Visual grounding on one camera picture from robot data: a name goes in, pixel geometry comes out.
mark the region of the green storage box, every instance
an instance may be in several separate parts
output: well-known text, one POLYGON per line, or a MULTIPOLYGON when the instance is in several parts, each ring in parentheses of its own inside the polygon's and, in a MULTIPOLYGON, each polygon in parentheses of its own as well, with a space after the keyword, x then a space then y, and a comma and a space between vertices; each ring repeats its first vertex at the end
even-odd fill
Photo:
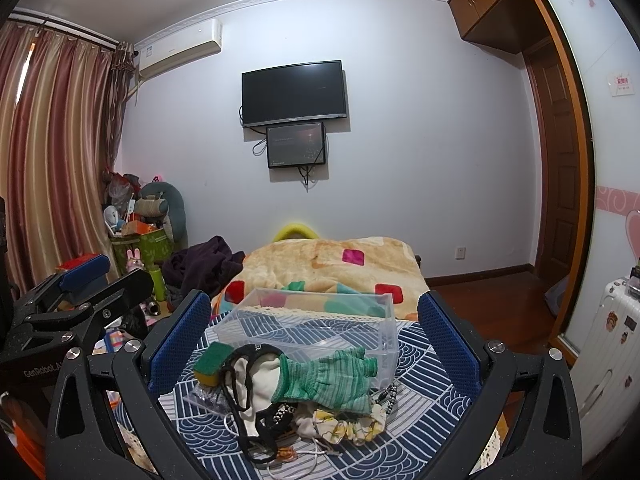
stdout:
POLYGON ((127 272, 127 250, 140 250, 140 259, 147 269, 151 269, 155 262, 164 262, 174 252, 174 245, 166 236, 164 229, 158 229, 145 235, 118 236, 111 239, 113 253, 118 270, 121 274, 127 272))

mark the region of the white suitcase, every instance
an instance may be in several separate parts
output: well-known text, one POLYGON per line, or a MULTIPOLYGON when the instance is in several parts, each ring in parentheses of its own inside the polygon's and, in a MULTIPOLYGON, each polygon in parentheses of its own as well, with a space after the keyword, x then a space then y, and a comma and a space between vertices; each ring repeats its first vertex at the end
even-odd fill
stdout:
POLYGON ((627 278, 606 286, 591 331, 571 370, 582 430, 582 463, 624 428, 640 402, 640 301, 627 278))

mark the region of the transparent plastic box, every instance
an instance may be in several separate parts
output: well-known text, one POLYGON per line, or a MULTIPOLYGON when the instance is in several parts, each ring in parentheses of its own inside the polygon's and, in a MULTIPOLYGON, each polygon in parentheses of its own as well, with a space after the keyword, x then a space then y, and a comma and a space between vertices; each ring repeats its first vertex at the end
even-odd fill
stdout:
POLYGON ((254 289, 213 327, 220 342, 270 344, 288 358, 311 361, 364 346, 378 360, 373 388, 386 388, 398 366, 398 330, 391 294, 326 294, 254 289))

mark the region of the pink bunny toy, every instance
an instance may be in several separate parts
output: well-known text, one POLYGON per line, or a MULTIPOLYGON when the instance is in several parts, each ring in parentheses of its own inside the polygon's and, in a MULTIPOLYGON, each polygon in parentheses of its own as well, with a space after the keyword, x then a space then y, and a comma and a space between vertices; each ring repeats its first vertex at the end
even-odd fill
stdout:
POLYGON ((145 264, 140 259, 140 249, 136 249, 135 252, 131 252, 131 249, 127 250, 127 272, 131 272, 133 269, 145 270, 145 264))

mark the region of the blue gripper pad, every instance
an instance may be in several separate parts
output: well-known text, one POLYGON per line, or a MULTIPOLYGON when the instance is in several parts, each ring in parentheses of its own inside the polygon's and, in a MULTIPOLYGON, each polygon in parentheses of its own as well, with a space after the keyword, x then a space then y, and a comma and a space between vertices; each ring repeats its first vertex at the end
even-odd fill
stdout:
POLYGON ((68 270, 60 279, 60 290, 62 292, 76 292, 93 280, 100 278, 109 272, 111 263, 104 254, 99 254, 91 258, 84 264, 78 265, 75 269, 68 270))
POLYGON ((453 387, 475 400, 482 388, 478 360, 429 292, 418 300, 418 321, 453 387))
MULTIPOLYGON (((182 304, 189 300, 190 295, 183 300, 182 304)), ((172 314, 175 316, 182 311, 180 319, 149 359, 147 388, 156 398, 174 389, 175 383, 180 378, 191 353, 211 319, 211 300, 204 292, 198 293, 191 299, 185 310, 182 310, 182 304, 172 314)))

